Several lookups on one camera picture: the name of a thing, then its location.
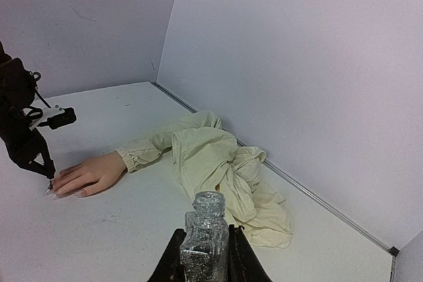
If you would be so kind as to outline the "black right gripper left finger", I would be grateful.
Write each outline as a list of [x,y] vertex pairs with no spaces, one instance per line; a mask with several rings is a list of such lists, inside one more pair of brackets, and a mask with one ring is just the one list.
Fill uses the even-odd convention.
[[180,246],[185,239],[185,231],[176,229],[148,282],[183,282],[184,267],[180,261]]

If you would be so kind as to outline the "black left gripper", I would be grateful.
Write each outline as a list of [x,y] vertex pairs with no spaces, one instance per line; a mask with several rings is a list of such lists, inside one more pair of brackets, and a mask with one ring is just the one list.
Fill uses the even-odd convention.
[[54,178],[54,162],[46,140],[37,129],[29,130],[22,141],[7,143],[6,148],[10,159],[20,168]]

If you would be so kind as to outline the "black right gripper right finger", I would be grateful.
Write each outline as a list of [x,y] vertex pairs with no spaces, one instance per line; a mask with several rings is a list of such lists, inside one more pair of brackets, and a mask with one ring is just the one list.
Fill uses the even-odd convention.
[[243,227],[229,226],[228,281],[272,282],[243,232]]

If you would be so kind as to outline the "clear glitter nail polish bottle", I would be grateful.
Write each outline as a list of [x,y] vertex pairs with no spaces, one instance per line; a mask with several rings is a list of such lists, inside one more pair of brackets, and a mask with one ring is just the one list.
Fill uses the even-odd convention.
[[229,225],[225,198],[219,192],[195,195],[193,210],[185,214],[186,237],[180,261],[186,281],[226,281],[228,278]]

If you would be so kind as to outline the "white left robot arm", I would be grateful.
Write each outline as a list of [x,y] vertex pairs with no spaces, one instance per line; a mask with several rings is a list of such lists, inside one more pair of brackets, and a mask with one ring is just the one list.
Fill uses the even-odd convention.
[[1,140],[17,166],[51,180],[56,170],[46,140],[30,129],[30,118],[23,112],[36,92],[36,80],[22,61],[1,48]]

